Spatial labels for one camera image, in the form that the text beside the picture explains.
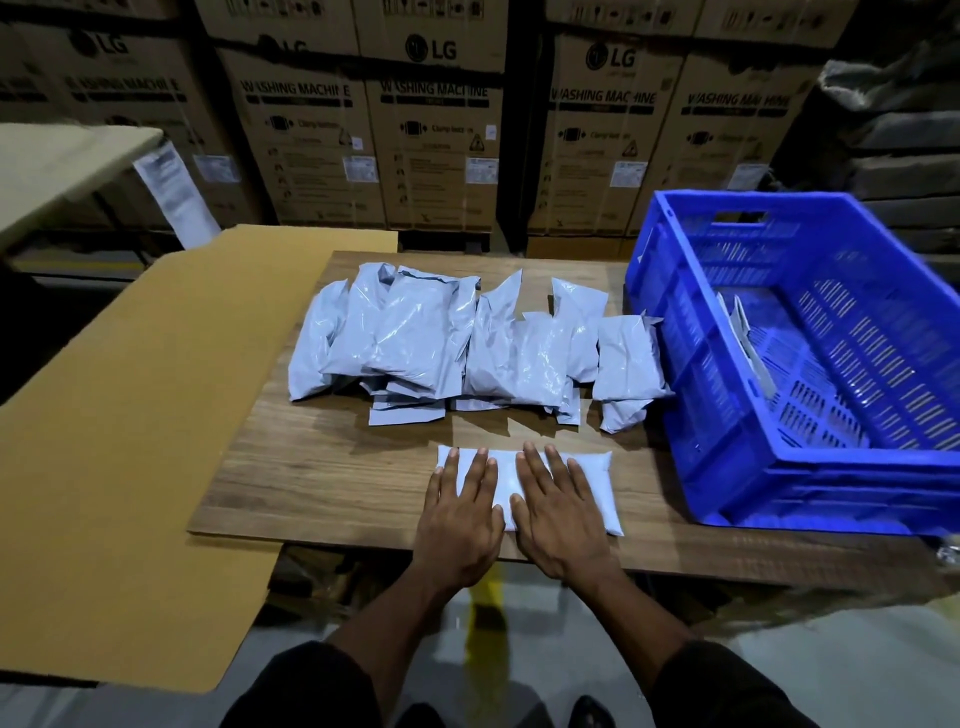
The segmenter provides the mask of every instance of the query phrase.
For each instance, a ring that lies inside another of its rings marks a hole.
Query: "crate handle hole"
[[[745,211],[745,210],[720,210],[713,215],[715,223],[734,223],[735,225],[756,225],[765,223],[767,213],[763,210]]]

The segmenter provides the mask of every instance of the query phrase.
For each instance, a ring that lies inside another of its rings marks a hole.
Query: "right hand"
[[[552,445],[544,452],[550,470],[533,443],[524,443],[516,454],[525,499],[512,496],[510,507],[520,550],[547,576],[574,590],[611,570],[622,573],[583,469],[572,457],[569,467],[564,465]]]

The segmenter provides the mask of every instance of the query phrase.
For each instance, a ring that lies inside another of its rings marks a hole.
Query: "left hand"
[[[503,509],[493,505],[496,461],[480,448],[457,495],[460,450],[430,475],[411,569],[447,598],[483,578],[500,553]]]

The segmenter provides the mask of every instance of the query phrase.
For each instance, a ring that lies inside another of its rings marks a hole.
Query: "pile of plastic bags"
[[[595,381],[602,428],[617,432],[671,394],[652,328],[659,319],[604,318],[606,293],[560,279],[554,315],[516,319],[521,280],[517,271],[478,295],[476,276],[361,265],[352,286],[330,283],[311,302],[290,361],[290,399],[359,379],[373,400],[370,425],[511,405],[542,406],[559,424],[579,425],[577,384]]]

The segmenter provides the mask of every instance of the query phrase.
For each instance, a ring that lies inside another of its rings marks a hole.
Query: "black sleeve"
[[[657,728],[816,728],[780,688],[716,643],[692,642],[670,658],[649,702]]]
[[[381,728],[370,677],[345,652],[304,643],[276,655],[227,711],[221,728]]]

